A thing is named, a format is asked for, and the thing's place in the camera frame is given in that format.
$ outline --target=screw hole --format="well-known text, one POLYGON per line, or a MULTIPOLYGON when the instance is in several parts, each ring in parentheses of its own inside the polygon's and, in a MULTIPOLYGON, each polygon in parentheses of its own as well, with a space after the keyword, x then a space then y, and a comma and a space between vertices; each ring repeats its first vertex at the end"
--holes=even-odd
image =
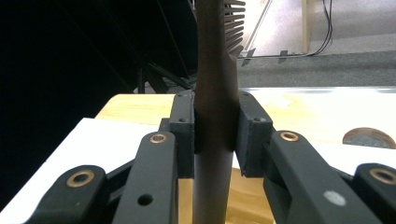
POLYGON ((78 171, 67 179, 66 185, 70 188, 79 188, 89 184, 94 177, 95 174, 91 170, 78 171))
POLYGON ((154 134, 150 137, 149 141, 154 144, 162 143, 166 141, 166 135, 163 135, 161 133, 154 134))
POLYGON ((280 137, 289 142, 297 142, 299 137, 295 133, 281 133, 280 137))
POLYGON ((73 180, 76 183, 81 183, 84 182, 88 179, 88 175, 87 174, 81 174, 81 175, 77 175, 73 180))
POLYGON ((137 199, 137 203, 141 206, 147 206, 153 201, 151 194, 143 194, 137 199))
POLYGON ((370 175, 384 184, 396 185, 396 174, 391 171, 374 168, 370 170, 370 175))

